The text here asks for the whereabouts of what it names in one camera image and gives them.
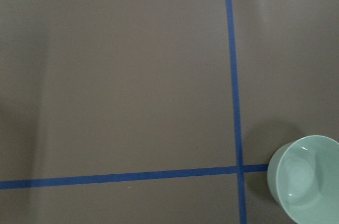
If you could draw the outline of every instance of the bowl rim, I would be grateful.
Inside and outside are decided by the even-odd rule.
[[[287,213],[287,215],[293,220],[295,221],[296,223],[298,224],[303,224],[303,223],[300,223],[298,222],[290,213],[289,211],[286,209],[286,206],[285,204],[283,204],[282,200],[281,200],[281,197],[280,197],[280,193],[279,193],[279,180],[278,180],[278,175],[279,175],[279,171],[280,171],[280,167],[281,167],[281,162],[282,160],[284,159],[284,156],[286,155],[286,153],[295,145],[297,144],[298,142],[300,141],[305,141],[309,138],[313,138],[313,137],[318,137],[318,138],[321,138],[321,139],[325,139],[325,140],[328,140],[328,141],[333,141],[335,142],[338,147],[339,147],[339,142],[337,142],[336,140],[332,139],[332,138],[329,138],[327,136],[322,136],[322,135],[309,135],[309,136],[305,136],[305,137],[302,137],[294,142],[291,143],[291,145],[289,145],[287,147],[287,149],[284,151],[284,153],[281,155],[280,159],[279,159],[279,162],[278,162],[278,165],[277,165],[277,168],[276,168],[276,173],[275,173],[275,188],[276,188],[276,195],[278,197],[278,200],[280,202],[280,205],[282,206],[282,208],[284,209],[284,211]]]

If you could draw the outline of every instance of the floor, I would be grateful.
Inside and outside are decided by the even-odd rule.
[[[1,223],[294,223],[267,164],[339,140],[338,0],[0,6]]]

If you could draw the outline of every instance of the mint green bowl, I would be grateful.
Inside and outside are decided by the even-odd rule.
[[[267,170],[271,194],[298,224],[339,224],[339,143],[307,136],[281,147]]]

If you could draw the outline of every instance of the gray surface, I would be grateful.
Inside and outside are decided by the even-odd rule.
[[[27,190],[0,191],[12,199],[0,204],[0,222],[238,223],[236,187],[236,175],[47,187],[32,189],[29,205],[17,200]]]
[[[35,177],[235,165],[224,0],[51,4]]]
[[[0,181],[235,165],[225,0],[0,5]],[[233,5],[244,163],[339,139],[338,0]],[[245,174],[248,224],[293,223],[265,176]],[[239,223],[236,182],[1,190],[0,222]]]
[[[0,181],[29,178],[46,55],[46,0],[0,0]]]
[[[339,139],[338,0],[233,0],[244,163],[306,135]]]

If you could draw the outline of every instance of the blue tape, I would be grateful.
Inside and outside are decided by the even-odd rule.
[[[227,26],[228,26],[228,42],[231,66],[231,82],[233,95],[233,115],[234,115],[234,134],[235,147],[238,168],[238,199],[239,199],[239,217],[240,223],[246,224],[246,201],[245,201],[245,181],[244,181],[244,164],[243,164],[243,146],[242,146],[242,127],[240,119],[240,102],[239,102],[239,86],[238,86],[238,71],[237,57],[235,45],[235,31],[233,19],[232,0],[226,0]]]
[[[247,166],[244,166],[244,172],[245,173],[266,172],[268,167],[269,167],[268,164],[247,165]]]
[[[33,187],[49,187],[63,185],[93,184],[93,183],[113,183],[139,180],[153,180],[165,178],[179,178],[206,175],[225,175],[237,173],[237,167],[211,167],[196,169],[181,169],[171,171],[155,171],[140,172],[126,174],[110,174],[110,175],[90,175],[90,176],[74,176],[61,178],[44,178],[33,180],[16,180],[0,182],[0,190],[6,189],[22,189]]]

